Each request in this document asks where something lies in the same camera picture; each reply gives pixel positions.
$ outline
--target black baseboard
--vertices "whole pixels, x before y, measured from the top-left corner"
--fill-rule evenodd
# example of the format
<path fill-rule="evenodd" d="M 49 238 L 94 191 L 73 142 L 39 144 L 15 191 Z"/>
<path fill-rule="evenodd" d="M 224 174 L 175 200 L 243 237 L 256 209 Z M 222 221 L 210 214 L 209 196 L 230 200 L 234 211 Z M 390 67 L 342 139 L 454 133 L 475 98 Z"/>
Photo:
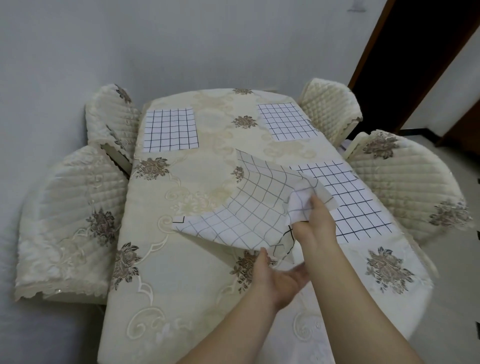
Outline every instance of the black baseboard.
<path fill-rule="evenodd" d="M 427 128 L 420 129 L 401 129 L 398 132 L 398 135 L 408 136 L 408 135 L 421 135 L 424 138 L 430 140 L 432 143 L 436 144 L 442 137 L 435 134 L 433 131 Z"/>

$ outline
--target person's right hand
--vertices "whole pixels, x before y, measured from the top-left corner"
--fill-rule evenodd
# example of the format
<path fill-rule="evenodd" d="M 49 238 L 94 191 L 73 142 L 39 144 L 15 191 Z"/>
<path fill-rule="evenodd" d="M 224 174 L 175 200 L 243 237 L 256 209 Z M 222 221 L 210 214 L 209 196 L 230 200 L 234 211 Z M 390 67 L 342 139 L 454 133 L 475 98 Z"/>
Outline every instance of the person's right hand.
<path fill-rule="evenodd" d="M 303 247 L 317 246 L 323 242 L 336 242 L 336 225 L 332 215 L 323 202 L 316 196 L 310 198 L 313 210 L 310 221 L 298 221 L 292 224 L 293 236 Z"/>

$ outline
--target person's left hand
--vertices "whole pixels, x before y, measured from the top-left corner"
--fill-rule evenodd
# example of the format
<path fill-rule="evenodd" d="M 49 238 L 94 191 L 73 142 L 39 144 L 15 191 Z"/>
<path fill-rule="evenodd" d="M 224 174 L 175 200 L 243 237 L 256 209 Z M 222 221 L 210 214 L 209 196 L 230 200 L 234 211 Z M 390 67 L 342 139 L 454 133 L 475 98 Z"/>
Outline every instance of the person's left hand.
<path fill-rule="evenodd" d="M 267 250 L 261 248 L 253 266 L 252 289 L 263 292 L 278 311 L 288 306 L 293 297 L 310 281 L 310 277 L 305 263 L 288 271 L 272 269 L 269 264 Z"/>

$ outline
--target gray wall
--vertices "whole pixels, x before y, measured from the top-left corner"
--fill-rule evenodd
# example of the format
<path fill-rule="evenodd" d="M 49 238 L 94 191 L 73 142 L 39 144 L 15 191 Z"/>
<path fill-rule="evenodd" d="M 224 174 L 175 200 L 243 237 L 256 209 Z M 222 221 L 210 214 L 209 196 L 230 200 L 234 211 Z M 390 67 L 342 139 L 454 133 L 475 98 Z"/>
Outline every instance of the gray wall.
<path fill-rule="evenodd" d="M 138 106 L 211 87 L 298 96 L 348 83 L 386 0 L 16 0 L 0 11 L 0 362 L 96 361 L 94 306 L 12 300 L 20 209 L 85 145 L 84 103 L 118 83 Z"/>
<path fill-rule="evenodd" d="M 472 35 L 402 129 L 443 136 L 480 99 L 480 28 Z"/>

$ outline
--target forearm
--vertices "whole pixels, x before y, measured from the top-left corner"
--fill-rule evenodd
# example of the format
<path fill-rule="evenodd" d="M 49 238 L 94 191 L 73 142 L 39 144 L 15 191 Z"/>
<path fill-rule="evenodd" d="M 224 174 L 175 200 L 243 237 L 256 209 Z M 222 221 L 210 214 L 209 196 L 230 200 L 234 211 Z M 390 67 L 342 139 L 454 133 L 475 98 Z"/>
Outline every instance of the forearm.
<path fill-rule="evenodd" d="M 253 285 L 225 319 L 178 364 L 250 364 L 270 331 L 276 309 Z"/>
<path fill-rule="evenodd" d="M 304 244 L 336 363 L 422 363 L 377 306 L 335 238 Z"/>

